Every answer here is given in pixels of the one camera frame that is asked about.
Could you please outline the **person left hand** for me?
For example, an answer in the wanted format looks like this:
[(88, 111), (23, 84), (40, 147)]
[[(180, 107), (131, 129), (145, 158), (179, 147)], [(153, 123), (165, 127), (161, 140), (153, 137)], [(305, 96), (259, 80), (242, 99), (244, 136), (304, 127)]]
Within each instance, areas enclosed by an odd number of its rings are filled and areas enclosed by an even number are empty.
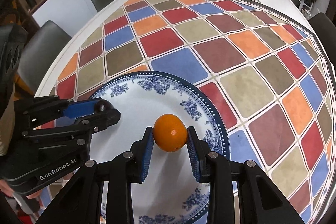
[[(8, 186), (7, 182), (5, 180), (0, 179), (0, 190), (8, 197), (13, 197), (13, 190)], [(41, 195), (42, 190), (39, 190), (29, 196), (27, 196), (28, 199), (37, 198)]]

